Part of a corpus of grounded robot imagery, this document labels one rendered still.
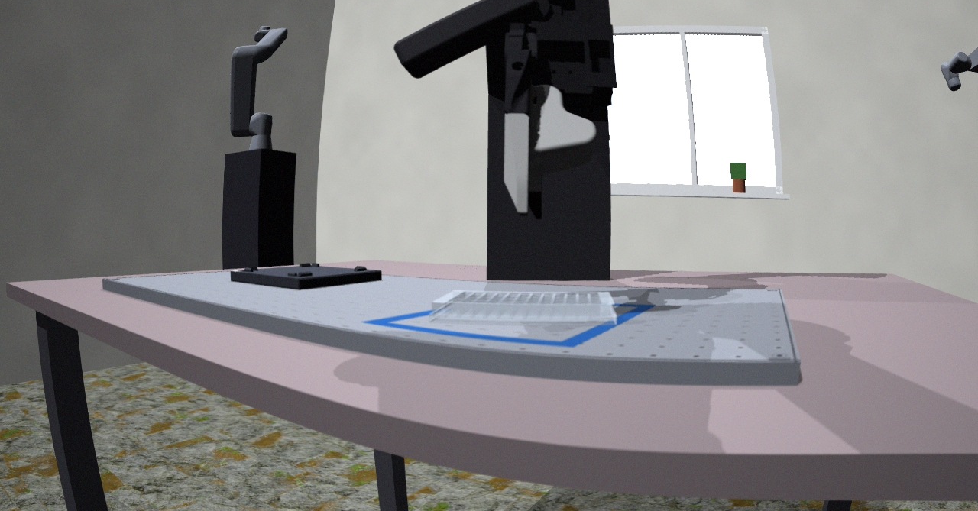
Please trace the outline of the blue tape outline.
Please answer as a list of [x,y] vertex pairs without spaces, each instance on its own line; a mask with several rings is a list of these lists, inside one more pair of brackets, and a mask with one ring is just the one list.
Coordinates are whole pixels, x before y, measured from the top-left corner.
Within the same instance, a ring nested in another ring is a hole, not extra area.
[[[645,312],[645,310],[649,310],[650,308],[653,308],[653,306],[656,306],[656,305],[634,305],[633,303],[615,303],[615,305],[616,306],[639,306],[639,308],[629,310],[629,312],[626,312],[624,314],[621,314],[621,316],[618,316],[616,325],[620,325],[626,320],[633,319],[633,317],[637,316],[642,312]],[[388,319],[376,319],[376,320],[361,321],[361,322],[374,324],[374,325],[394,327],[394,328],[403,328],[403,329],[414,330],[419,332],[429,332],[429,333],[436,333],[441,335],[467,337],[472,339],[486,339],[486,340],[494,340],[494,341],[516,341],[517,343],[525,343],[525,344],[563,345],[563,347],[575,347],[578,344],[582,344],[583,341],[587,341],[593,337],[596,337],[602,332],[607,332],[607,330],[616,326],[616,325],[598,325],[594,328],[582,332],[581,334],[577,334],[571,337],[570,339],[566,339],[564,341],[543,341],[543,340],[533,340],[533,339],[516,339],[516,338],[508,338],[508,337],[500,337],[500,336],[492,336],[492,335],[478,335],[478,334],[471,334],[471,333],[464,333],[464,332],[451,332],[451,331],[438,330],[432,328],[420,328],[411,325],[400,325],[400,324],[389,323],[389,321],[415,319],[416,317],[429,315],[430,313],[431,310],[426,310],[425,312],[404,314],[404,315],[389,317]]]

